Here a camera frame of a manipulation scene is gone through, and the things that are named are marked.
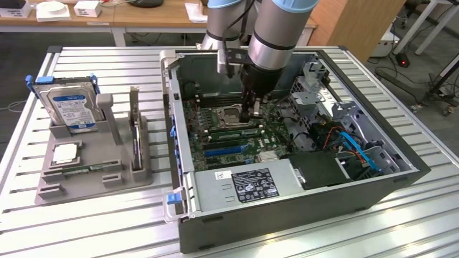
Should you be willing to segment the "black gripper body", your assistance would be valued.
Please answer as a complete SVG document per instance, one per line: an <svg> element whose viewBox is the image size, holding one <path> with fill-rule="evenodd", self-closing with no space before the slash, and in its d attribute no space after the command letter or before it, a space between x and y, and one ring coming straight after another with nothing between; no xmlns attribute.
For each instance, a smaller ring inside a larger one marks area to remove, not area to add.
<svg viewBox="0 0 459 258"><path fill-rule="evenodd" d="M261 98L276 87L282 69L265 70L253 64L244 64L240 71L242 92L250 98Z"/></svg>

